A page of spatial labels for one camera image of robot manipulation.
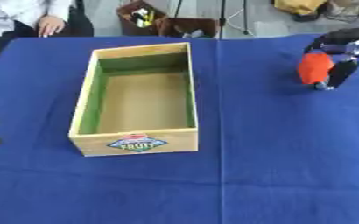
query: floor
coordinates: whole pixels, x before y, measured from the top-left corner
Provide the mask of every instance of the floor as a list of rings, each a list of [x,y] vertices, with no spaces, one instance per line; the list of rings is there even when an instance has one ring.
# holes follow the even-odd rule
[[[84,0],[86,11],[96,28],[96,36],[119,36],[121,26],[116,16],[116,8],[130,0]],[[148,3],[172,16],[178,0],[146,0]],[[289,14],[275,9],[270,0],[248,0],[247,17],[249,31],[258,38],[280,37],[298,33],[323,33],[343,27],[359,26],[359,18],[354,23],[330,20],[321,17],[315,22],[298,23]],[[180,17],[215,18],[220,16],[221,0],[183,0]],[[243,0],[227,0],[226,17],[243,8]],[[231,26],[224,30],[225,39],[246,39],[243,35],[243,12],[231,18]]]

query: blue tablecloth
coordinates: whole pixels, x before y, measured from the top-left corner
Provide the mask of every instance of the blue tablecloth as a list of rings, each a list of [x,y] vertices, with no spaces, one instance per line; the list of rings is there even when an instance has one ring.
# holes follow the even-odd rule
[[[300,85],[313,36],[191,40],[197,152],[83,157],[67,139],[94,49],[168,38],[20,39],[0,57],[0,224],[359,224],[359,71]]]

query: orange ball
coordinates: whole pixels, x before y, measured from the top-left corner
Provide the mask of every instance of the orange ball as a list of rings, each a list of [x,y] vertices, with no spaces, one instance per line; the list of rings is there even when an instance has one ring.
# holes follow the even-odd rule
[[[304,84],[324,81],[329,70],[334,67],[331,57],[323,52],[307,53],[298,66],[299,77]]]

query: brown box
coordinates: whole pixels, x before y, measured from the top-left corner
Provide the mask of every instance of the brown box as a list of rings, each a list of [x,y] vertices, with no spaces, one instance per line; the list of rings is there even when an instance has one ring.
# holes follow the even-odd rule
[[[214,38],[217,30],[217,22],[212,18],[192,17],[165,17],[157,21],[158,35],[171,38],[182,38],[177,36],[178,31],[192,33],[202,30],[207,38]]]
[[[190,45],[94,51],[69,137],[85,156],[197,151]]]
[[[137,11],[141,8],[145,8],[148,11],[155,11],[155,19],[150,26],[147,27],[138,27],[133,21],[131,21],[131,13]],[[166,17],[166,14],[154,8],[152,5],[144,1],[134,1],[128,3],[116,10],[118,17],[120,18],[121,28],[123,30],[123,35],[127,36],[151,36],[158,35],[157,22]]]

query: open wooden crate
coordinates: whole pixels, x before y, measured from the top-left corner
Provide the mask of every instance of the open wooden crate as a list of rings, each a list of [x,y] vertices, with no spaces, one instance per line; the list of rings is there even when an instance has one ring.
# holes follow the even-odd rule
[[[94,51],[69,137],[85,156],[196,151],[190,45]]]

